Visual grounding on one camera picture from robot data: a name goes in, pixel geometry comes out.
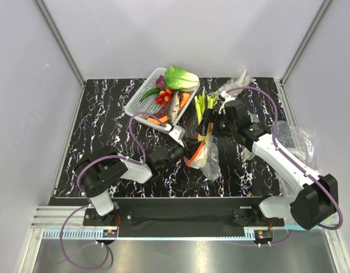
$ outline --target black marble surface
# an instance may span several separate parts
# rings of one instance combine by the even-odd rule
[[[198,92],[216,91],[228,78],[202,78]],[[123,155],[140,159],[140,151],[130,138],[127,126],[129,116],[124,107],[144,79],[88,80],[82,98],[73,134],[66,154],[56,197],[80,197],[72,165],[88,153],[104,145],[115,146]],[[277,103],[279,119],[285,120],[281,100],[273,78],[254,78],[250,86],[268,92]],[[243,91],[241,98],[251,113],[270,126],[274,119],[271,104],[263,95]],[[188,136],[195,134],[195,106],[190,104],[179,125]],[[139,123],[133,124],[134,132],[145,149],[172,144],[165,134]],[[154,185],[140,185],[133,181],[118,181],[110,189],[112,197],[206,197],[206,196],[267,196],[278,195],[278,180],[274,171],[263,160],[242,160],[242,147],[232,139],[215,139],[219,150],[222,176],[216,181],[207,180],[200,170],[188,168],[177,162],[163,173],[163,181]]]

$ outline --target green cabbage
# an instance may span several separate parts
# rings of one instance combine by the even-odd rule
[[[197,75],[172,65],[165,73],[165,85],[173,90],[192,92],[199,86]]]

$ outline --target purple onion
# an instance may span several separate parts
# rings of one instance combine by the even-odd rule
[[[161,90],[165,88],[165,78],[164,76],[160,76],[156,81],[156,86]]]

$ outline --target white wall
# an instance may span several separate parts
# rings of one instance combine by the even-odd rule
[[[16,272],[80,91],[32,0],[0,0],[0,272]]]
[[[350,0],[334,1],[286,88],[300,127],[314,133],[320,172],[338,179],[350,256]]]
[[[322,0],[45,0],[86,78],[281,77]]]

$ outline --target robotic arm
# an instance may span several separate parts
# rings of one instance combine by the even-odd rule
[[[305,166],[280,143],[273,143],[270,130],[262,123],[252,123],[247,108],[241,100],[224,96],[225,102],[219,110],[206,109],[203,121],[197,131],[206,135],[208,124],[212,123],[215,137],[235,138],[265,160],[289,184],[294,196],[270,196],[257,208],[258,217],[293,218],[306,230],[312,229],[336,212],[329,197],[310,179],[317,180],[338,203],[338,184],[332,175],[321,176],[317,171]],[[81,186],[86,197],[93,203],[97,213],[104,216],[114,209],[108,189],[118,179],[129,179],[143,184],[160,181],[162,172],[183,156],[190,158],[199,145],[198,142],[184,138],[185,130],[179,126],[169,126],[169,135],[176,141],[171,148],[156,147],[149,155],[146,164],[134,163],[133,160],[113,158],[102,160],[90,167],[82,176]],[[105,147],[82,158],[74,171],[78,176],[98,158],[109,155],[121,155],[113,147]]]

